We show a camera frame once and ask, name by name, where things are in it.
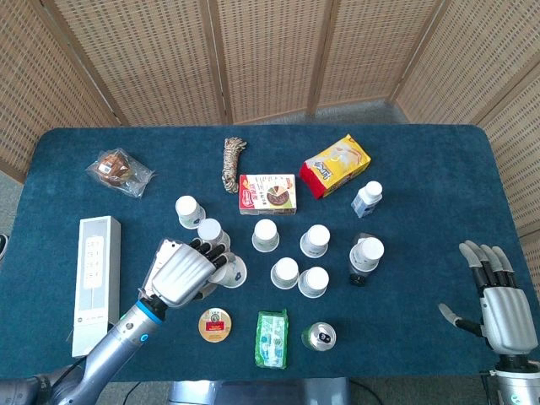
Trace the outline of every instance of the green wrapped item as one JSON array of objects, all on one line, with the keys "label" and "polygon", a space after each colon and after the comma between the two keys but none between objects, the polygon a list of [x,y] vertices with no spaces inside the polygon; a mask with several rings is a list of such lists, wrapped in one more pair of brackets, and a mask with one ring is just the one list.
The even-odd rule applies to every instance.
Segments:
[{"label": "green wrapped item", "polygon": [[284,369],[287,367],[287,310],[259,312],[256,322],[255,364],[258,367]]}]

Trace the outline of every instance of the bottle cap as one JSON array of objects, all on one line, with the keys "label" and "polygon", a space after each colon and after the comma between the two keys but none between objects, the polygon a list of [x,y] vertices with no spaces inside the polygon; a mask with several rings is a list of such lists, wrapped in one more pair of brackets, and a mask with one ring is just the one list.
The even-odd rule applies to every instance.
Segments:
[{"label": "bottle cap", "polygon": [[231,327],[229,314],[221,308],[210,308],[204,311],[199,319],[199,333],[207,342],[224,341],[229,336]]},{"label": "bottle cap", "polygon": [[379,260],[385,252],[385,247],[377,238],[366,238],[360,245],[362,255],[368,260]]},{"label": "bottle cap", "polygon": [[365,192],[370,197],[377,198],[382,194],[382,185],[379,181],[370,181],[365,185]]}]

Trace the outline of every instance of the cable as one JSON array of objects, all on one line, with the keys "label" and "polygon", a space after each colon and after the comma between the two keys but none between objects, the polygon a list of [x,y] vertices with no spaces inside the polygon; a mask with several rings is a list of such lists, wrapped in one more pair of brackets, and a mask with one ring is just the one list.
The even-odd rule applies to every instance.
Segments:
[{"label": "cable", "polygon": [[83,361],[85,361],[85,360],[86,360],[86,356],[81,357],[81,358],[80,358],[79,360],[77,360],[75,363],[71,364],[71,365],[69,366],[69,368],[68,368],[66,371],[64,371],[64,372],[62,373],[62,375],[60,375],[60,376],[58,377],[58,380],[54,381],[54,384],[52,384],[52,386],[51,386],[51,391],[52,391],[55,387],[57,387],[58,384],[60,384],[60,383],[62,382],[62,380],[63,380],[64,378],[66,378],[66,376],[67,376],[69,373],[71,373],[71,372],[75,369],[75,367],[77,367],[78,365],[80,365],[80,364],[81,364]]},{"label": "cable", "polygon": [[126,396],[124,397],[124,402],[121,403],[121,405],[126,405],[126,402],[127,402],[127,399],[129,398],[129,396],[131,395],[131,393],[135,390],[135,388],[137,388],[138,386],[141,385],[141,381],[139,381],[137,384],[135,384],[131,390],[129,390],[126,394]]},{"label": "cable", "polygon": [[384,402],[382,401],[382,399],[371,388],[369,388],[368,386],[365,386],[364,384],[362,384],[360,382],[354,381],[354,380],[349,380],[349,381],[351,383],[355,384],[356,386],[360,386],[360,387],[364,388],[367,392],[369,392],[373,396],[374,399],[377,400],[379,405],[385,405]]}]

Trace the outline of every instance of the yellow snack package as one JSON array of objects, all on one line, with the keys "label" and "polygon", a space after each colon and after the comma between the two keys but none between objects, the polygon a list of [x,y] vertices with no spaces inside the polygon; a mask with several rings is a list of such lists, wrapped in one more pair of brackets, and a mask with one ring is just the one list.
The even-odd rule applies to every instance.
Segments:
[{"label": "yellow snack package", "polygon": [[306,160],[300,168],[300,178],[315,198],[326,197],[362,173],[370,161],[370,156],[347,134],[330,148]]}]

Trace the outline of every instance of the white box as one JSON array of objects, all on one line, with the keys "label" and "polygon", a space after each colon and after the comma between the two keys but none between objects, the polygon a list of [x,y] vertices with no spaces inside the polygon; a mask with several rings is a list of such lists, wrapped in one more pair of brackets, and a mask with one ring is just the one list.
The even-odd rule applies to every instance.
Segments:
[{"label": "white box", "polygon": [[111,216],[81,219],[72,356],[85,356],[120,316],[120,223]]}]

